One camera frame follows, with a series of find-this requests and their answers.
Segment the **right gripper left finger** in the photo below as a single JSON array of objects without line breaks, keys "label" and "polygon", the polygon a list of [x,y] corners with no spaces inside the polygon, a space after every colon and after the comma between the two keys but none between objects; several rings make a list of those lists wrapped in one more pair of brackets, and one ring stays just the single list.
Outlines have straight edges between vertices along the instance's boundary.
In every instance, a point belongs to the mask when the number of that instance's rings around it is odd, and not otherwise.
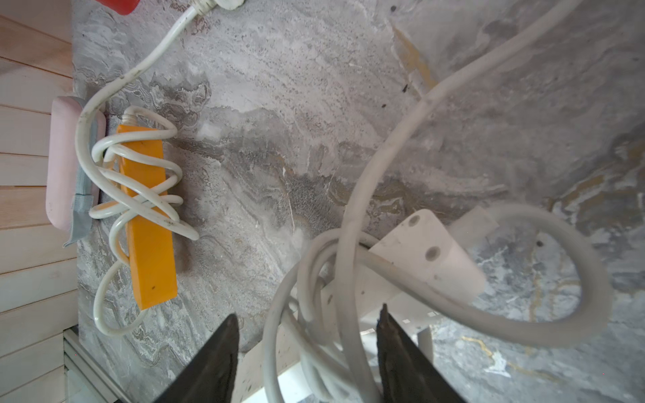
[{"label": "right gripper left finger", "polygon": [[228,315],[156,402],[230,402],[238,367],[238,317]]}]

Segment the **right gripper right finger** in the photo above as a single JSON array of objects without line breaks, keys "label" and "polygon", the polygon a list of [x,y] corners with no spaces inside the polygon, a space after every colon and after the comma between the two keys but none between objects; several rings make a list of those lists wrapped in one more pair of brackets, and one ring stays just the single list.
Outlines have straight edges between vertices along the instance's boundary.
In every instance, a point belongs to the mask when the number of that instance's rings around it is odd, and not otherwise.
[{"label": "right gripper right finger", "polygon": [[389,314],[387,305],[381,309],[376,334],[385,402],[465,402]]}]

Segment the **white power strip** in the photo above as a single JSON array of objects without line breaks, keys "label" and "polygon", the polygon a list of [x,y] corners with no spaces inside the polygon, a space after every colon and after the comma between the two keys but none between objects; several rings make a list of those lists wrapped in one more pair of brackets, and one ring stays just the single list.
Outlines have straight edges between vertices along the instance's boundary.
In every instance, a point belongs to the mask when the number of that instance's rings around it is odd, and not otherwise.
[{"label": "white power strip", "polygon": [[[483,270],[468,249],[497,228],[483,208],[475,208],[451,225],[420,210],[381,239],[363,236],[354,272],[354,309],[363,349],[376,359],[376,323],[381,307],[410,335],[425,332],[438,312],[397,285],[408,278],[452,302],[470,304],[486,286]],[[235,382],[236,402],[298,402],[358,397],[342,351],[337,319],[336,281],[332,277],[339,231],[329,230],[280,284],[265,322],[262,341],[243,359]]]}]

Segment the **yellow power strip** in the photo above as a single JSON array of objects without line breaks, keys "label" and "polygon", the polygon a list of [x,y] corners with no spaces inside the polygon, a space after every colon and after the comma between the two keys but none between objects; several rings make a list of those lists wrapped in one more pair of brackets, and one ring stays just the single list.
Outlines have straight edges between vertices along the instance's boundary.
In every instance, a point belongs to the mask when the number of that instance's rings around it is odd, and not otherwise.
[{"label": "yellow power strip", "polygon": [[[117,134],[153,129],[120,124]],[[146,156],[163,158],[162,140],[135,141],[126,147]],[[120,173],[153,188],[166,179],[161,167],[147,166],[119,157]],[[149,309],[177,296],[176,263],[172,232],[137,216],[126,225],[134,298],[140,310]]]}]

